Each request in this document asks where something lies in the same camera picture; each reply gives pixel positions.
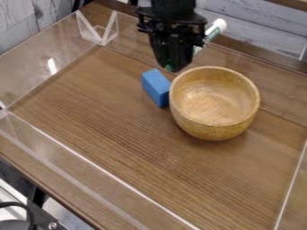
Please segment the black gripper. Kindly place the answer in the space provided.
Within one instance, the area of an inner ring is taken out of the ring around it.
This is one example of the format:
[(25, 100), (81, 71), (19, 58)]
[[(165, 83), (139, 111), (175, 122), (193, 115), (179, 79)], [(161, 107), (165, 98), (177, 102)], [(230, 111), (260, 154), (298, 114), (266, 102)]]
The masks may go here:
[[(195, 12), (195, 0), (149, 0), (139, 6), (137, 29), (149, 37), (155, 58), (163, 68), (181, 71), (192, 62), (193, 46), (204, 46), (207, 18)], [(175, 64), (171, 36), (177, 36)]]

